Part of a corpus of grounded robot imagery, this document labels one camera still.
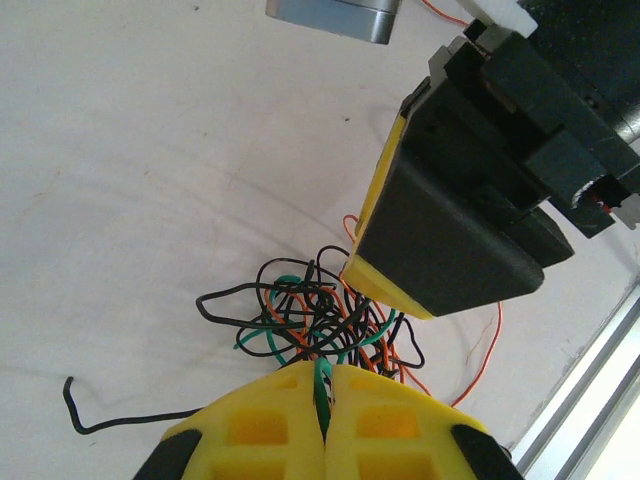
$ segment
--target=white table surface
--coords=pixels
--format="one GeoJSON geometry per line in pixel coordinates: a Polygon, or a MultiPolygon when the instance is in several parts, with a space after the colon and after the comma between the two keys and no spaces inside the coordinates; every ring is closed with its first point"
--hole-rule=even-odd
{"type": "MultiPolygon", "coordinates": [[[[204,321],[195,297],[253,279],[271,257],[348,245],[342,216],[359,211],[400,102],[460,31],[417,1],[387,47],[263,11],[264,0],[0,6],[3,478],[130,478],[169,426],[79,436],[67,375],[92,424],[201,406],[273,371],[233,351],[235,331],[204,321]]],[[[616,225],[587,241],[560,223],[576,256],[506,303],[489,370],[460,407],[506,444],[638,271],[638,234],[616,225]]],[[[254,311],[250,295],[235,303],[254,311]]],[[[419,375],[438,398],[473,377],[495,314],[416,322],[419,375]]]]}

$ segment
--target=white plastic part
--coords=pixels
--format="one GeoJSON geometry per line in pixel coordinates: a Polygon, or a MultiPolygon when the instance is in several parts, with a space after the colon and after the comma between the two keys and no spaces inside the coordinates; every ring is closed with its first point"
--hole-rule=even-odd
{"type": "Polygon", "coordinates": [[[457,0],[471,16],[486,26],[496,24],[527,38],[538,24],[515,0],[457,0]]]}

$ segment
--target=metal cylinder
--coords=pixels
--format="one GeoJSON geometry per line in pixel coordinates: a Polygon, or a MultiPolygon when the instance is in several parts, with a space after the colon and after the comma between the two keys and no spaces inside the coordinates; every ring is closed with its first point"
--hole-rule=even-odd
{"type": "Polygon", "coordinates": [[[627,143],[640,137],[637,0],[520,0],[533,47],[627,143]]]}

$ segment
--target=tangled wires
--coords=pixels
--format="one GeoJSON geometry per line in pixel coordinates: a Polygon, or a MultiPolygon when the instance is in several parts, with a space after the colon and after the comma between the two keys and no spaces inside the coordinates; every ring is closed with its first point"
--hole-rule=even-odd
{"type": "Polygon", "coordinates": [[[275,258],[258,270],[254,283],[199,297],[198,311],[210,322],[237,327],[234,348],[253,357],[275,357],[281,366],[334,357],[335,363],[346,362],[388,377],[399,375],[404,381],[407,369],[425,364],[411,324],[403,313],[393,309],[385,315],[377,303],[350,288],[341,274],[322,267],[323,256],[329,251],[349,256],[343,248],[328,245],[320,249],[315,259],[306,262],[275,258]],[[265,271],[277,263],[289,264],[300,270],[301,276],[282,275],[273,283],[265,283],[265,271]],[[222,317],[205,307],[205,303],[244,290],[254,290],[258,301],[259,313],[251,320],[222,317]],[[396,354],[394,341],[403,325],[415,348],[416,363],[396,354]],[[269,350],[251,349],[251,340],[262,334],[266,335],[269,350]]]}

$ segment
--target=wire bundle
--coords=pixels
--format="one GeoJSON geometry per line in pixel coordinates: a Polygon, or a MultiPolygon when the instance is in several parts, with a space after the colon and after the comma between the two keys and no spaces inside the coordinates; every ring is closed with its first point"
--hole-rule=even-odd
{"type": "Polygon", "coordinates": [[[406,376],[413,377],[409,369],[422,368],[425,359],[411,324],[393,309],[386,315],[380,305],[349,287],[341,274],[322,267],[323,256],[329,251],[349,256],[343,248],[328,245],[307,262],[270,260],[258,270],[254,283],[199,297],[198,311],[210,322],[238,327],[234,348],[253,357],[275,357],[281,366],[333,357],[337,364],[346,362],[388,377],[398,375],[402,382],[406,376]],[[265,271],[276,263],[303,267],[304,275],[283,275],[273,283],[264,283],[265,271]],[[255,291],[259,307],[259,314],[251,320],[222,317],[205,307],[207,302],[248,289],[255,291]],[[394,342],[403,326],[418,357],[416,363],[402,360],[396,352],[394,342]],[[262,334],[269,350],[251,349],[251,340],[262,334]],[[284,346],[278,347],[276,341],[284,346]]]}

